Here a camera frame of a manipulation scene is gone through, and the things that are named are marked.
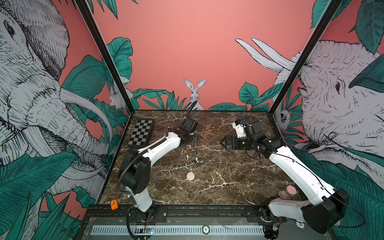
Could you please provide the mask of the pink earbuds charging case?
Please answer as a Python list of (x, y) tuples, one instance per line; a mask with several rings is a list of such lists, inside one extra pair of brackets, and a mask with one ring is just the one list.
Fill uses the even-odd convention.
[(193, 172), (189, 172), (186, 175), (186, 178), (187, 178), (188, 181), (193, 181), (195, 179), (195, 177), (196, 176), (195, 176), (195, 174)]

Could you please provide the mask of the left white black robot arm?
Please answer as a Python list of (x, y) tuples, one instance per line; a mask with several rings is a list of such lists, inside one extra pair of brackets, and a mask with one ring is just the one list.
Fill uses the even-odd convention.
[(186, 117), (181, 126), (167, 130), (161, 139), (151, 145), (139, 150), (128, 150), (118, 173), (116, 192), (129, 196), (138, 211), (149, 212), (154, 205), (148, 190), (151, 168), (168, 152), (191, 145), (198, 125), (196, 120)]

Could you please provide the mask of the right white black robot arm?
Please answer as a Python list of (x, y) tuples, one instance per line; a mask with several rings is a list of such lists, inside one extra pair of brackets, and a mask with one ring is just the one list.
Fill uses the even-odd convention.
[(232, 123), (235, 136), (225, 136), (221, 145), (228, 150), (254, 150), (281, 168), (307, 200), (291, 201), (276, 198), (260, 208), (261, 219), (272, 223), (276, 218), (289, 218), (307, 224), (319, 234), (326, 233), (346, 212), (349, 194), (336, 190), (302, 163), (276, 136), (267, 136), (259, 121), (236, 120)]

